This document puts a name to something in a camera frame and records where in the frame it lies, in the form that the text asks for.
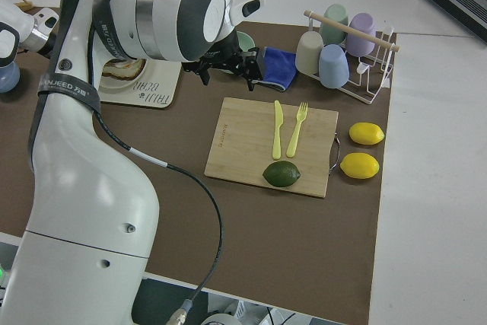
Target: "yellow lemon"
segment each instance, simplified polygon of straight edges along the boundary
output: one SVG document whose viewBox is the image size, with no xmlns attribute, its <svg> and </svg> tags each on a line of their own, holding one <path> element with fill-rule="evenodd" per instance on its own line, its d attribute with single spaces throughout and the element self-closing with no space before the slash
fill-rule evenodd
<svg viewBox="0 0 487 325">
<path fill-rule="evenodd" d="M 384 131 L 374 124 L 369 122 L 359 122 L 350 127 L 350 138 L 363 145 L 375 145 L 384 140 Z"/>
<path fill-rule="evenodd" d="M 379 171 L 380 165 L 375 158 L 364 152 L 352 152 L 346 155 L 340 167 L 343 172 L 351 178 L 368 179 L 372 178 Z"/>
<path fill-rule="evenodd" d="M 270 164 L 262 175 L 270 185 L 283 187 L 296 183 L 301 173 L 296 165 L 290 161 L 282 160 Z"/>
</svg>

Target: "folded towel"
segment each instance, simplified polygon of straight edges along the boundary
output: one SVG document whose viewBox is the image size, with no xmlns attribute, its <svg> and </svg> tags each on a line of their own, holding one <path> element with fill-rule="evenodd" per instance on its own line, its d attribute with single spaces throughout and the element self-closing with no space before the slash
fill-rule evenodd
<svg viewBox="0 0 487 325">
<path fill-rule="evenodd" d="M 286 91 L 298 72 L 296 54 L 267 46 L 264 63 L 266 64 L 266 74 L 262 81 L 256 81 L 256 83 L 277 91 Z"/>
</svg>

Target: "yellow knife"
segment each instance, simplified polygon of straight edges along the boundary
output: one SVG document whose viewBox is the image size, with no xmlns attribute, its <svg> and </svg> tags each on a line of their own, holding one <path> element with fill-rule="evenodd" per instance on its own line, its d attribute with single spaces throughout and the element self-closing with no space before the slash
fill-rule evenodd
<svg viewBox="0 0 487 325">
<path fill-rule="evenodd" d="M 281 158 L 281 135 L 279 129 L 281 128 L 284 117 L 282 115 L 282 107 L 278 100 L 274 100 L 275 112 L 275 128 L 274 128 L 274 145 L 272 146 L 272 158 L 279 160 Z"/>
</svg>

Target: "fork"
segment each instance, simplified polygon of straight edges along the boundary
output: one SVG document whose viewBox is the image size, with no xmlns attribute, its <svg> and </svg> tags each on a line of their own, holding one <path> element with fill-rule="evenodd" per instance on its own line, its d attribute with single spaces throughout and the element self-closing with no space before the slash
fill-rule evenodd
<svg viewBox="0 0 487 325">
<path fill-rule="evenodd" d="M 301 129 L 301 124 L 306 119 L 307 115 L 307 103 L 302 102 L 299 105 L 298 113 L 296 114 L 296 127 L 292 133 L 291 141 L 289 142 L 288 150 L 286 151 L 286 156 L 292 158 L 296 155 L 296 147 L 298 146 L 299 130 Z"/>
</svg>

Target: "brown table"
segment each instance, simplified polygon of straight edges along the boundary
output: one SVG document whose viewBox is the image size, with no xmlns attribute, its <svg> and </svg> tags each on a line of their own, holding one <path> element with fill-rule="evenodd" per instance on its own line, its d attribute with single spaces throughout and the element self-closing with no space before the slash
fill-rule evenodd
<svg viewBox="0 0 487 325">
<path fill-rule="evenodd" d="M 246 23 L 239 29 L 258 46 L 294 52 L 305 27 Z M 47 61 L 19 55 L 21 82 L 0 94 L 0 231 L 21 236 L 33 201 L 27 137 L 36 89 Z M 366 151 L 382 164 L 384 143 L 364 148 L 348 137 L 356 122 L 386 130 L 390 90 L 368 106 L 299 75 L 285 93 L 212 72 L 208 87 L 181 73 L 173 103 L 165 110 L 103 105 L 103 118 L 124 141 L 171 164 L 203 176 L 224 97 L 339 111 L 341 156 Z M 101 138 L 105 135 L 97 129 Z M 218 223 L 205 193 L 188 178 L 133 156 L 161 202 L 158 233 L 148 272 L 198 283 L 212 263 Z M 366 181 L 339 169 L 325 199 L 204 177 L 218 198 L 226 224 L 224 254 L 209 288 L 342 323 L 366 324 L 374 266 L 381 175 Z"/>
</svg>

